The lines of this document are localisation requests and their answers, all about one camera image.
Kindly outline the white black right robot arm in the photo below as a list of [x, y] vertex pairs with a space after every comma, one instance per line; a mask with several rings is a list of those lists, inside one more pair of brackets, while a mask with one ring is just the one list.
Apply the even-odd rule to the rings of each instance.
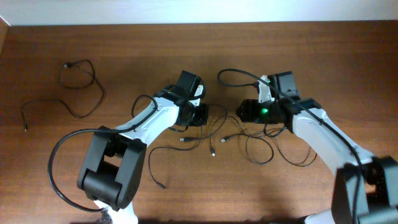
[[292, 72], [264, 75], [256, 100], [243, 100], [244, 123], [280, 124], [304, 140], [335, 176], [331, 207], [301, 223], [397, 223], [397, 161], [377, 157], [339, 129], [312, 98], [302, 99]]

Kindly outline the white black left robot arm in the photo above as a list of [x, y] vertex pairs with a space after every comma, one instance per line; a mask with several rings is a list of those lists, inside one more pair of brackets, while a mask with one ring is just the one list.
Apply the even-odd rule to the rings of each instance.
[[77, 186], [101, 209], [97, 223], [137, 223], [132, 200], [141, 181], [147, 147], [166, 129], [202, 126], [208, 106], [200, 101], [205, 83], [182, 71], [178, 82], [152, 96], [146, 109], [127, 123], [94, 133]]

